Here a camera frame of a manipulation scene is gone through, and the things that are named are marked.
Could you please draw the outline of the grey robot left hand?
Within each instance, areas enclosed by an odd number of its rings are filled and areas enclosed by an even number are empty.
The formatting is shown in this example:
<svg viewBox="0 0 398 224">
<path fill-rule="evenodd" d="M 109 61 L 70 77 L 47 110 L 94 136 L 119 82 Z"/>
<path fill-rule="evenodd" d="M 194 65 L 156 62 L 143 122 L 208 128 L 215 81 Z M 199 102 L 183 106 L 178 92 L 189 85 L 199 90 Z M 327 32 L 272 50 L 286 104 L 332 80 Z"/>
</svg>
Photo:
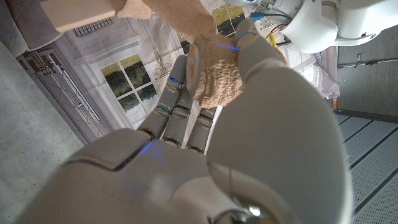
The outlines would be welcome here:
<svg viewBox="0 0 398 224">
<path fill-rule="evenodd" d="M 253 9 L 266 14 L 278 12 L 287 14 L 286 9 L 280 10 L 283 0 L 224 0 L 227 4 Z"/>
</svg>

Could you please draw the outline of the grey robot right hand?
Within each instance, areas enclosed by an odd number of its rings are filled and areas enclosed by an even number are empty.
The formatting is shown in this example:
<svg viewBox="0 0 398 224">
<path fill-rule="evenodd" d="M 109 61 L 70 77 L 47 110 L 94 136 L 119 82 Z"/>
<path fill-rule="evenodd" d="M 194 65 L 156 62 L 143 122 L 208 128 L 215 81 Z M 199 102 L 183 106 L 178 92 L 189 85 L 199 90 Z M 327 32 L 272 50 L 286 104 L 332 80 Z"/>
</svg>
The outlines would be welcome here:
<svg viewBox="0 0 398 224">
<path fill-rule="evenodd" d="M 210 48 L 238 59 L 243 92 L 216 122 L 206 154 L 159 139 L 147 120 L 62 164 L 18 223 L 350 223 L 353 190 L 336 119 L 243 20 Z"/>
</svg>

